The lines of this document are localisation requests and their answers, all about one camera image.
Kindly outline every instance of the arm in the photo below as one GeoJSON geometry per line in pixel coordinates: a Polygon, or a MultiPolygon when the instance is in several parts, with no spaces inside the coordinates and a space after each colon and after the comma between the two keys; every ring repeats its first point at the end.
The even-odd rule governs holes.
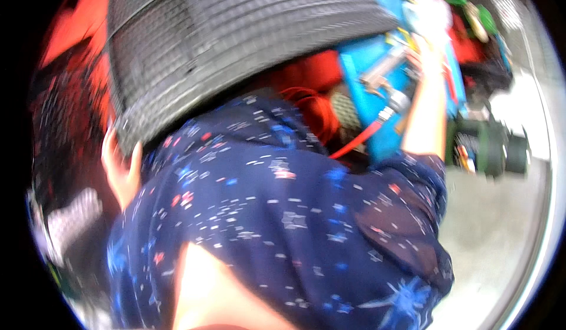
{"type": "Polygon", "coordinates": [[[417,155],[432,154],[444,160],[446,137],[446,92],[442,77],[444,54],[421,37],[419,46],[422,67],[421,83],[409,112],[401,150],[417,155]]]}

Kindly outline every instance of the black rubber tire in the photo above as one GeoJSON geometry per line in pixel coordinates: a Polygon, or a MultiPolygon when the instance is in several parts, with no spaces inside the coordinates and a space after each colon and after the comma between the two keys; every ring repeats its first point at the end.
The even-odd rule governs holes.
{"type": "Polygon", "coordinates": [[[110,0],[108,18],[126,154],[262,70],[397,26],[375,0],[110,0]]]}

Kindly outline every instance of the hand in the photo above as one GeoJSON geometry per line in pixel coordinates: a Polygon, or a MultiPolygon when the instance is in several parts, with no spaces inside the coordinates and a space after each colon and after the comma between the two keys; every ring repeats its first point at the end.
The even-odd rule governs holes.
{"type": "Polygon", "coordinates": [[[407,59],[425,74],[442,72],[444,49],[438,48],[434,43],[427,42],[426,39],[417,34],[413,34],[413,42],[417,46],[418,52],[409,50],[407,59]]]}
{"type": "Polygon", "coordinates": [[[104,136],[102,162],[108,184],[124,211],[142,187],[142,144],[139,142],[136,144],[128,168],[118,147],[116,129],[111,128],[104,136]]]}

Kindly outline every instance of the sleeve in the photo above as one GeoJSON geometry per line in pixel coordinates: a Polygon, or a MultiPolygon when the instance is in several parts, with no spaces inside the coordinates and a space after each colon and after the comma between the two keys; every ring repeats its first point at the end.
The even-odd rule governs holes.
{"type": "Polygon", "coordinates": [[[398,152],[363,177],[371,180],[378,208],[355,215],[358,228],[376,248],[442,295],[453,283],[450,256],[437,239],[447,204],[444,173],[438,156],[398,152]]]}

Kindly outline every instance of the red cloth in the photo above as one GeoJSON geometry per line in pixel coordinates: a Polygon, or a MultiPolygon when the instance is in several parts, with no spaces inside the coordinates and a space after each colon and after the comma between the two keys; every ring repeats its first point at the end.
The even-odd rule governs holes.
{"type": "Polygon", "coordinates": [[[297,59],[282,69],[270,72],[268,76],[277,92],[290,87],[305,87],[326,93],[342,81],[338,52],[335,50],[297,59]]]}

